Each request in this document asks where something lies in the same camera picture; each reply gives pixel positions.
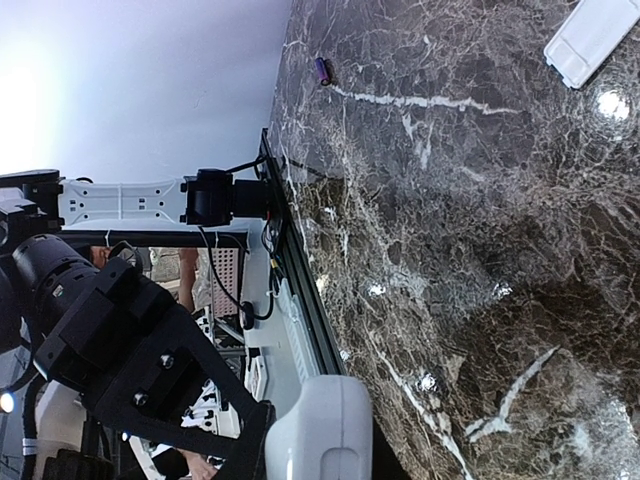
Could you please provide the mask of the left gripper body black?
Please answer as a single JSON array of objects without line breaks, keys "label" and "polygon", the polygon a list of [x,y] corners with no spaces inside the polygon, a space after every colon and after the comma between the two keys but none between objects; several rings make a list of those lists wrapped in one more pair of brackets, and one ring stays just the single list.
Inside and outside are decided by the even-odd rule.
[{"label": "left gripper body black", "polygon": [[1,263],[17,315],[38,333],[34,363],[107,426],[189,440],[180,426],[210,380],[234,408],[240,382],[190,313],[129,263],[95,268],[61,238],[36,235]]}]

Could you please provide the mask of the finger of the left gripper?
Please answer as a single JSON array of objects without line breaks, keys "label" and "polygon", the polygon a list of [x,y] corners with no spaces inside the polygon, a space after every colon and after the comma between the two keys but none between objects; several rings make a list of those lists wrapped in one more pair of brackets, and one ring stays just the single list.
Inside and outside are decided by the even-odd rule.
[{"label": "finger of the left gripper", "polygon": [[[214,350],[221,354],[225,364],[243,387],[260,400],[264,396],[269,374],[266,370],[265,349],[239,342],[228,332],[221,337],[207,319],[196,319],[193,324]],[[213,435],[236,438],[245,421],[238,414],[228,395],[191,359],[171,388],[166,407],[167,420],[184,429],[199,429]]]}]

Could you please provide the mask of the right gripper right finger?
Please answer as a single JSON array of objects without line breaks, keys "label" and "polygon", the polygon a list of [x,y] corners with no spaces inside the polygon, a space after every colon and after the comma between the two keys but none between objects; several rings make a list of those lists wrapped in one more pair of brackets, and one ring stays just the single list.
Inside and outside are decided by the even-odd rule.
[{"label": "right gripper right finger", "polygon": [[373,480],[410,480],[399,459],[388,443],[380,425],[373,420]]}]

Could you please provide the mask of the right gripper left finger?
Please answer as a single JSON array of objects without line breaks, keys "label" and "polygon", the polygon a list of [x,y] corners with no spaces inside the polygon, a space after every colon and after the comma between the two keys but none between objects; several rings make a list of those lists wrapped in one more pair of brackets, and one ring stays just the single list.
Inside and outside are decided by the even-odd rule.
[{"label": "right gripper left finger", "polygon": [[237,443],[215,475],[217,480],[260,480],[266,478],[266,436],[275,421],[271,402],[259,402],[246,420]]}]

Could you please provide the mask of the white remote control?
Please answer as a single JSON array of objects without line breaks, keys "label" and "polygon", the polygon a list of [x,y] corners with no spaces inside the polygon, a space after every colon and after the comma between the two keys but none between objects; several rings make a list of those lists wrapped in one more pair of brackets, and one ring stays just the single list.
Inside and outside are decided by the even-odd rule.
[{"label": "white remote control", "polygon": [[306,380],[291,410],[271,426],[264,452],[268,479],[371,479],[373,413],[366,387],[342,375]]}]

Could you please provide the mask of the purple AAA battery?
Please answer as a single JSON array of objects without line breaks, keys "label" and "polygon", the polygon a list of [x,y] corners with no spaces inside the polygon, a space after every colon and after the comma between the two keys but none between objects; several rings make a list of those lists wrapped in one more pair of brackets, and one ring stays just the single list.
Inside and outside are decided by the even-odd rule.
[{"label": "purple AAA battery", "polygon": [[319,82],[322,86],[329,86],[332,83],[331,74],[327,67],[326,61],[322,57],[314,60],[314,65],[318,75]]}]

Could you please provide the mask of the white battery cover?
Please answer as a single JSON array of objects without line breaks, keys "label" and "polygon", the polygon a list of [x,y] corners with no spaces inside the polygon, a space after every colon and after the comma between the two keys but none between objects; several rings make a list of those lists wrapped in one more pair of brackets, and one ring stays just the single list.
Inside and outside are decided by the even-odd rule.
[{"label": "white battery cover", "polygon": [[582,0],[545,46],[546,63],[580,89],[639,21],[635,0]]}]

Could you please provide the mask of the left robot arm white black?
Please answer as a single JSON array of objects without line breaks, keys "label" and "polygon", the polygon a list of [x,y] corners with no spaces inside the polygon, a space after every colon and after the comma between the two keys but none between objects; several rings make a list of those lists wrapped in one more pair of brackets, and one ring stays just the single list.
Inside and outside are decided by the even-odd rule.
[{"label": "left robot arm white black", "polygon": [[[18,192],[1,206],[1,317],[26,322],[41,375],[79,392],[104,424],[158,443],[218,456],[259,447],[272,405],[252,397],[188,312],[122,259],[96,269],[61,233],[97,220],[116,228],[145,220],[211,228],[261,219],[267,184],[221,170],[141,185],[69,181],[48,170],[1,184]],[[171,422],[196,371],[239,414],[238,438],[188,434]]]}]

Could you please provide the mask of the pink perforated basket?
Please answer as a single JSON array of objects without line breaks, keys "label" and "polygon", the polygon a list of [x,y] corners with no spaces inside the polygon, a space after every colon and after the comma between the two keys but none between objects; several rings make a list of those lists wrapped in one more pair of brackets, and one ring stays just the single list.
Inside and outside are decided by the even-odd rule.
[{"label": "pink perforated basket", "polygon": [[237,248],[213,248],[213,265],[219,281],[214,274],[211,278],[211,306],[217,318],[233,316],[238,313],[241,290],[242,252]]}]

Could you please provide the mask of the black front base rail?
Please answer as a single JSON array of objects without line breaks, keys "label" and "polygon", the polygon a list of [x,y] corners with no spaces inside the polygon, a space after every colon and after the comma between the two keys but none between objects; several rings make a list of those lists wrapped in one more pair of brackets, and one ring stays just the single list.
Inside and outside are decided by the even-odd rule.
[{"label": "black front base rail", "polygon": [[272,153],[267,128],[261,130],[259,153],[266,158],[264,171],[275,202],[273,219],[280,221],[275,253],[280,259],[279,264],[284,267],[289,288],[299,302],[307,337],[305,343],[310,348],[320,374],[345,375],[340,350],[310,270],[303,239],[286,198],[282,167]]}]

